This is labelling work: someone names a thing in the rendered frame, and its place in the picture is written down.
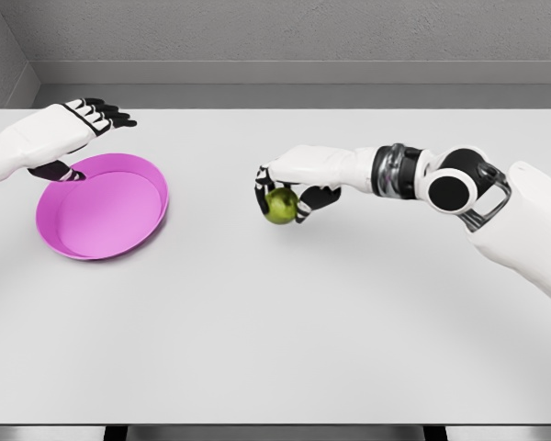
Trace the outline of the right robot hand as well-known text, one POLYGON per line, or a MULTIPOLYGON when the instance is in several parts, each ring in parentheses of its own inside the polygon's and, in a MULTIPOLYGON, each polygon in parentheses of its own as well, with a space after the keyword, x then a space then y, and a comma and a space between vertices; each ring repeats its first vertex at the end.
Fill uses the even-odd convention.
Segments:
POLYGON ((352 155, 350 151, 332 147, 299 145, 260 165, 254 191, 261 212, 265 216, 270 213, 266 195, 276 188, 276 183, 285 187, 308 186, 296 203, 296 223, 302 223, 314 210, 338 201, 343 163, 352 155))

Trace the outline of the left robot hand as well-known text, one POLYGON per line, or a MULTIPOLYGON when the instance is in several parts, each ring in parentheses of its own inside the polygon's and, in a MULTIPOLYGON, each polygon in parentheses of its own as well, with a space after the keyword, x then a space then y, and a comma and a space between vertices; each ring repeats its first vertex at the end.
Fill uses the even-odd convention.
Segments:
POLYGON ((78 98, 53 104, 16 122, 4 134, 14 149, 7 171, 24 168, 52 182, 84 181, 86 176, 61 158, 75 153, 104 133, 133 128, 137 122, 101 98, 78 98))

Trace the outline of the green apple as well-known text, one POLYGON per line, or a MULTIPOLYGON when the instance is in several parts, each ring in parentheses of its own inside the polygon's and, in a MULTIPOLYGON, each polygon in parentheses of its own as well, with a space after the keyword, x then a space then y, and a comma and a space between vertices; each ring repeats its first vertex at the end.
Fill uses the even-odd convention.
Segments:
POLYGON ((298 196, 291 188, 275 188, 267 193, 265 201, 268 211, 264 216, 273 224, 288 224, 296 219, 298 196))

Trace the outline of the pink round plate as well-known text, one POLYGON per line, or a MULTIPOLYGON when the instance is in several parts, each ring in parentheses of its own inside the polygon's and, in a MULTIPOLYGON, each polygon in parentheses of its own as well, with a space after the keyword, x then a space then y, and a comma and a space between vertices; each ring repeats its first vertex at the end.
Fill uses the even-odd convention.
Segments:
POLYGON ((53 251, 78 260, 108 259, 157 230, 169 189, 156 165, 132 154, 106 153, 74 168, 86 179, 49 184, 36 209, 38 233, 53 251))

